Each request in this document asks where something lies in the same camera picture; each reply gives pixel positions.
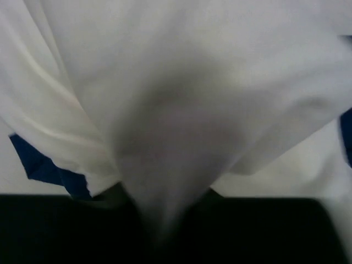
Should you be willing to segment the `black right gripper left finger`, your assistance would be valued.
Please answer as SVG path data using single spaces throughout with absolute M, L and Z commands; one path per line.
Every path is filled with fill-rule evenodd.
M 121 186 L 84 201 L 1 196 L 1 263 L 152 263 L 138 213 Z

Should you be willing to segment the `blue t shirt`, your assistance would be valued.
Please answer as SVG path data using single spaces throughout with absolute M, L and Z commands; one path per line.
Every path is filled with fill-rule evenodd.
M 120 180 L 108 150 L 112 125 L 127 116 L 151 85 L 177 70 L 213 64 L 243 51 L 240 38 L 189 36 L 64 40 L 41 34 L 1 39 L 1 117 L 29 179 L 56 184 L 83 198 Z

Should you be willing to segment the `white t shirt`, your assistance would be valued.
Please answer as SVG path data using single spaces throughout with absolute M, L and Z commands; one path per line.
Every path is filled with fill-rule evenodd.
M 298 1 L 1 1 L 1 117 L 168 229 L 351 106 L 351 44 Z

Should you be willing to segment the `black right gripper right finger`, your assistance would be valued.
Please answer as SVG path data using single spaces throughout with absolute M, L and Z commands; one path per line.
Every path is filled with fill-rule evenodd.
M 177 263 L 348 263 L 314 199 L 225 198 L 209 191 L 182 226 Z

